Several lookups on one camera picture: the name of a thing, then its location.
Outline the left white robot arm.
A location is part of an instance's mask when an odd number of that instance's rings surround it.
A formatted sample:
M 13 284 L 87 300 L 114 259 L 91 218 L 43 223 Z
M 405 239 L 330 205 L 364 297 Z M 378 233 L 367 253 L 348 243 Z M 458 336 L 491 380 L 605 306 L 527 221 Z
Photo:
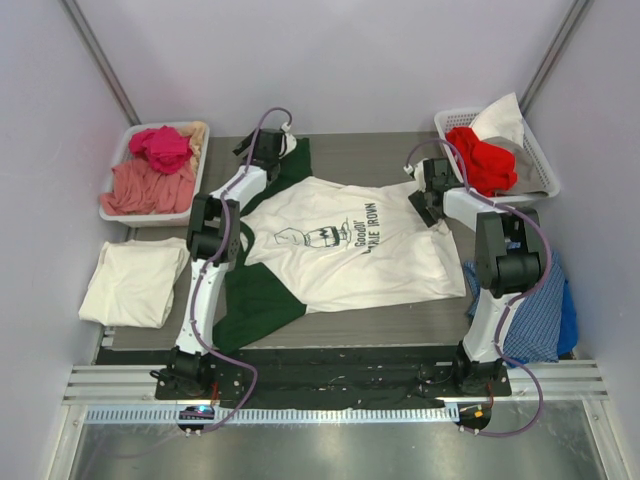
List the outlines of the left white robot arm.
M 234 176 L 217 190 L 194 197 L 186 238 L 189 299 L 167 366 L 157 374 L 160 391 L 193 399 L 211 391 L 214 317 L 224 277 L 241 247 L 241 211 L 277 178 L 282 160 L 296 146 L 289 122 L 278 129 L 257 128 L 233 150 L 243 159 Z

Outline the white and green t-shirt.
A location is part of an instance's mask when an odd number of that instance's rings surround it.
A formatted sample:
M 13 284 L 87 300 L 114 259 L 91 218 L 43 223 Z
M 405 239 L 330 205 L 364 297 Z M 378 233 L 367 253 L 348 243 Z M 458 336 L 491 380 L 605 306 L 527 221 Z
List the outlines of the white and green t-shirt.
M 231 354 L 308 313 L 464 296 L 453 233 L 443 221 L 424 223 L 409 201 L 413 191 L 411 183 L 317 178 L 311 143 L 299 140 L 277 179 L 242 211 L 213 344 Z

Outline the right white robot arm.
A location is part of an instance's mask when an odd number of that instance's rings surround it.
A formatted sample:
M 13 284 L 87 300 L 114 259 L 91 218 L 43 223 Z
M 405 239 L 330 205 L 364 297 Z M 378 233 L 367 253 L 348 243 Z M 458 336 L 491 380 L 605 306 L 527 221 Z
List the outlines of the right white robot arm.
M 524 298 L 546 281 L 551 252 L 537 212 L 486 198 L 458 181 L 449 160 L 424 159 L 404 166 L 416 182 L 409 201 L 429 227 L 454 219 L 475 234 L 474 263 L 480 285 L 470 330 L 459 343 L 451 380 L 472 395 L 499 378 L 504 341 Z

